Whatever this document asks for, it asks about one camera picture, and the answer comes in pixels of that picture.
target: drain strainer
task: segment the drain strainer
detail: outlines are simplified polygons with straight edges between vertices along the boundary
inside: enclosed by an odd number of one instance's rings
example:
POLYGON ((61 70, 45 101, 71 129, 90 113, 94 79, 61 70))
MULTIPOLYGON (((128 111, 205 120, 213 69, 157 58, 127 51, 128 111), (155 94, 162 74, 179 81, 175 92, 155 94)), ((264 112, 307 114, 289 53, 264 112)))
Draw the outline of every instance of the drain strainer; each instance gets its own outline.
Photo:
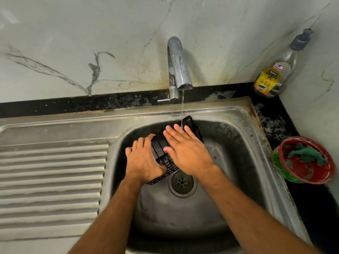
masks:
POLYGON ((175 196, 187 198, 197 189, 197 180, 182 170, 178 170, 169 176, 168 187, 175 196))

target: ribbed drainboard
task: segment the ribbed drainboard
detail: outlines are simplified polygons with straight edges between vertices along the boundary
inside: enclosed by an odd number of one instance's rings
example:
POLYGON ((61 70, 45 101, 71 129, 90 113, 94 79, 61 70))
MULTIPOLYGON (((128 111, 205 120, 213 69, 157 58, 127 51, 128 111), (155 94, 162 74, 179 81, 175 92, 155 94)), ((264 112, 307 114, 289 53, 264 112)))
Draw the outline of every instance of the ribbed drainboard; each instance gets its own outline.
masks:
POLYGON ((0 152, 0 240, 81 235, 98 215, 108 144, 0 152))

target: hand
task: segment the hand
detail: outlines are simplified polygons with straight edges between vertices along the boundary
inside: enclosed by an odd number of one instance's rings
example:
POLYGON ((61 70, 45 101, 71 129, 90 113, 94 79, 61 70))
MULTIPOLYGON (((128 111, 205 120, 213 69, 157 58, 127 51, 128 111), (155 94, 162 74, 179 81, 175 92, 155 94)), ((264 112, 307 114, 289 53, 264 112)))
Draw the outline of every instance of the hand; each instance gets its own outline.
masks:
POLYGON ((188 175, 199 179, 211 167, 217 167, 210 157, 205 145, 193 134, 188 126, 184 132, 179 125, 174 129, 166 127, 164 136, 172 147, 165 147, 174 164, 188 175))
POLYGON ((146 138, 140 137, 138 141, 133 142, 133 147, 126 148, 125 178, 145 184, 166 172, 167 167, 160 166, 153 157, 151 140, 154 136, 155 134, 150 134, 146 138))

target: dish soap bottle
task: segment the dish soap bottle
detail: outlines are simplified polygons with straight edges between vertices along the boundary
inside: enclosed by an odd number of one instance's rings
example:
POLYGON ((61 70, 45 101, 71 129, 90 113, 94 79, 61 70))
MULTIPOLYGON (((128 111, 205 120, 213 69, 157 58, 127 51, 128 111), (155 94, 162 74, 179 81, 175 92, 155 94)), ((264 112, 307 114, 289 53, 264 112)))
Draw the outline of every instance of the dish soap bottle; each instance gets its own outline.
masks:
POLYGON ((278 58, 264 68, 253 85, 254 91, 266 98, 276 96, 285 86, 287 79, 295 69, 298 56, 310 42, 311 29, 304 29, 278 58))

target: forearm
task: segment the forearm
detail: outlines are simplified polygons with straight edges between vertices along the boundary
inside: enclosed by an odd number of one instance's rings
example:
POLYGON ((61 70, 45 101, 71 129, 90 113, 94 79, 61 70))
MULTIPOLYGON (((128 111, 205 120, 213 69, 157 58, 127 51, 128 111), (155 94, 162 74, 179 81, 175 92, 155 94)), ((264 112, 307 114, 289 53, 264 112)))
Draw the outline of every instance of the forearm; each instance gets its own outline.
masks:
POLYGON ((70 250, 78 253, 123 254, 134 207, 142 184, 125 178, 108 206, 70 250))
POLYGON ((318 253, 242 193, 218 167, 199 180, 246 253, 318 253))

